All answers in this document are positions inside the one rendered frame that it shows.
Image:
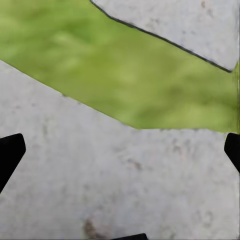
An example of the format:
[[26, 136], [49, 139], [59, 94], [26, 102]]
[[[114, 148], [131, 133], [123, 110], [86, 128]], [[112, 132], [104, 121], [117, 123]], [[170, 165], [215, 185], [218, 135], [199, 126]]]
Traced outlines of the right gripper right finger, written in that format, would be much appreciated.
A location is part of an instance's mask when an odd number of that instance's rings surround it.
[[240, 173], [240, 134], [230, 132], [225, 142], [225, 152]]

